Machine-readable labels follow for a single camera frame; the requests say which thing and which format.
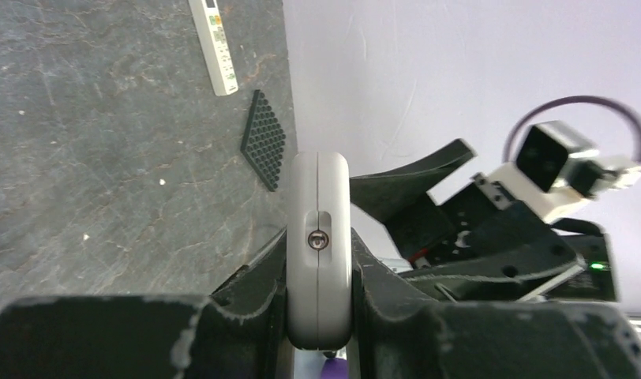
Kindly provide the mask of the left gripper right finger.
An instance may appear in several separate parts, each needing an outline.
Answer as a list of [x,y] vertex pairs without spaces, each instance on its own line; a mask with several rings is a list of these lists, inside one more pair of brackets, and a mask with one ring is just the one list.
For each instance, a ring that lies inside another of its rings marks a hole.
[[438,302],[352,237],[352,378],[641,378],[641,333],[597,302]]

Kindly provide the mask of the long white remote control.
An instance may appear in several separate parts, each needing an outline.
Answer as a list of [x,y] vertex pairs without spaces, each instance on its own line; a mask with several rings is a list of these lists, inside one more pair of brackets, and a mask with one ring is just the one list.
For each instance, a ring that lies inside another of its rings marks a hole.
[[238,90],[227,36],[216,1],[189,0],[208,75],[217,96],[229,96]]

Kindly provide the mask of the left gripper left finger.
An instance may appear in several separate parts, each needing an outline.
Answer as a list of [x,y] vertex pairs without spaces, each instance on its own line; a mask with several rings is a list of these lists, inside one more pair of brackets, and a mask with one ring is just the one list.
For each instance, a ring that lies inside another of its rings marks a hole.
[[213,293],[34,296],[0,312],[0,378],[285,378],[286,235]]

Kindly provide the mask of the white grey remote control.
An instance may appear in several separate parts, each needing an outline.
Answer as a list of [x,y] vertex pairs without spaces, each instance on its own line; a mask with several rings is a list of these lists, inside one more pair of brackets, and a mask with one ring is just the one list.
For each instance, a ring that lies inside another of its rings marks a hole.
[[300,152],[287,210],[287,335],[300,350],[336,351],[352,328],[349,168],[338,152]]

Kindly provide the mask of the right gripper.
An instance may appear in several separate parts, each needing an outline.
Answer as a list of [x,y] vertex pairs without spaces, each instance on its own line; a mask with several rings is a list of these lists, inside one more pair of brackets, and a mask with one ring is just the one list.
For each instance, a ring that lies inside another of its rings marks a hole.
[[475,157],[462,139],[413,163],[350,179],[350,201],[383,223],[416,269],[400,276],[442,302],[533,302],[587,267],[522,201],[478,174],[439,204],[427,191]]

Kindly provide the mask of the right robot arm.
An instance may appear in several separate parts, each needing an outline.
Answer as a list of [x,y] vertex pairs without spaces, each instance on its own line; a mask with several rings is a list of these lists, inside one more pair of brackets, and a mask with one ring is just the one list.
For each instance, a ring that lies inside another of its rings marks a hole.
[[442,204],[428,194],[474,156],[457,139],[390,171],[350,180],[354,205],[381,223],[409,264],[402,277],[441,301],[609,301],[607,239],[585,220],[541,220],[501,180],[475,174]]

